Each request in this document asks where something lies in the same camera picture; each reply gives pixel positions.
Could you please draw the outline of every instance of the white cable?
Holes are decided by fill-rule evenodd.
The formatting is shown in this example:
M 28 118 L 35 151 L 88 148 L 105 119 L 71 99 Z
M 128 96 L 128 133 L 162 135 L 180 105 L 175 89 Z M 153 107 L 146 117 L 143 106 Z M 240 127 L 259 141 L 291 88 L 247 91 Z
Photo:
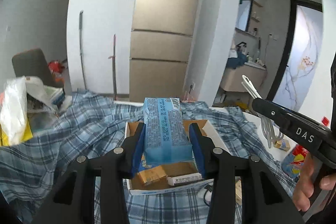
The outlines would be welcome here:
M 255 87 L 253 86 L 253 84 L 249 80 L 249 78 L 247 78 L 245 75 L 243 75 L 242 77 L 243 77 L 243 81 L 242 81 L 241 84 L 248 91 L 248 93 L 251 95 L 251 97 L 253 99 L 261 98 L 261 96 L 259 95 L 259 93 L 255 89 Z M 265 116 L 263 116 L 259 113 L 257 113 L 257 114 L 258 114 L 259 118 L 261 119 L 261 130 L 262 130 L 262 133 L 263 133 L 264 137 L 267 139 L 268 148 L 271 148 L 272 147 L 272 142 L 282 140 L 284 135 L 279 131 L 279 135 L 275 136 L 274 127 L 273 127 L 271 119 L 269 119 L 269 118 L 267 118 L 267 117 L 265 117 Z

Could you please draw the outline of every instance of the blue plaid fabric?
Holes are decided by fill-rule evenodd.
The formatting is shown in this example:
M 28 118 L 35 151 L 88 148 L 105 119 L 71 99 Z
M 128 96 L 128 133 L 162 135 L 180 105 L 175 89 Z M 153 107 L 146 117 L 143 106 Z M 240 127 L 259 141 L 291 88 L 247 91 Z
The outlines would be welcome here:
M 263 147 L 255 125 L 241 110 L 228 114 L 211 110 L 203 102 L 182 103 L 183 119 L 208 119 L 229 151 L 243 158 L 257 154 L 291 196 L 295 183 L 280 162 Z M 99 157 L 122 144 L 127 121 L 143 119 L 142 108 L 117 105 L 93 93 L 75 93 L 72 106 L 48 131 L 20 145 L 0 148 L 0 190 L 23 223 L 30 223 L 57 178 L 80 154 Z M 100 181 L 96 181 L 95 223 L 100 223 Z M 132 224 L 206 223 L 208 207 L 197 197 L 200 187 L 174 193 L 132 196 L 125 186 L 125 200 Z M 236 204 L 235 223 L 241 223 Z

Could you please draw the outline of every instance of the shelf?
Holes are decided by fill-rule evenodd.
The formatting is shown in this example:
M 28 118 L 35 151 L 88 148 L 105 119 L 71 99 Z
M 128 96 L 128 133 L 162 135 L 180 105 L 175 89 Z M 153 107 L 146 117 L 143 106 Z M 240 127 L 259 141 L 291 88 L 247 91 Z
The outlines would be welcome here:
M 256 18 L 254 18 L 253 16 L 251 16 L 251 19 L 253 19 L 253 20 L 256 21 L 256 22 L 260 22 L 259 19 L 256 19 Z
M 249 32 L 243 31 L 243 30 L 238 29 L 238 28 L 235 28 L 235 30 L 236 30 L 236 32 L 240 32 L 240 33 L 242 33 L 242 34 L 246 34 L 246 35 L 248 35 L 248 36 L 250 36 L 250 37 L 254 37 L 255 39 L 257 39 L 257 37 L 256 37 L 255 35 L 252 35 L 252 34 L 249 33 Z
M 263 6 L 262 5 L 260 5 L 258 2 L 256 2 L 255 0 L 253 0 L 253 4 L 255 4 L 256 6 L 258 6 L 258 7 L 260 7 L 260 8 L 262 8 Z

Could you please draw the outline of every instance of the beige refrigerator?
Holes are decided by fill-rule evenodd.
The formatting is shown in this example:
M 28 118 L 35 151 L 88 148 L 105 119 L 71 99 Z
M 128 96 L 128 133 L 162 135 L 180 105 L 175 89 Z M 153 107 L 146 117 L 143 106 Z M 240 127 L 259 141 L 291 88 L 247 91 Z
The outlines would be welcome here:
M 198 0 L 136 0 L 131 32 L 130 101 L 181 97 Z

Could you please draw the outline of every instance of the human hand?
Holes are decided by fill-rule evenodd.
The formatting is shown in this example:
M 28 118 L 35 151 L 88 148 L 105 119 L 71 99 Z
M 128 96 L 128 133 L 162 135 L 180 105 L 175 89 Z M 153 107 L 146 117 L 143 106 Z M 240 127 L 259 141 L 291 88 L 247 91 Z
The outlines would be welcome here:
M 307 154 L 304 164 L 300 172 L 300 179 L 296 184 L 293 193 L 293 203 L 300 211 L 306 212 L 310 207 L 309 198 L 314 193 L 314 185 L 311 181 L 311 176 L 314 172 L 314 161 L 310 154 Z M 325 176 L 320 181 L 320 188 L 322 190 L 332 190 L 336 183 L 336 174 Z M 325 206 L 326 200 L 322 203 L 320 210 Z

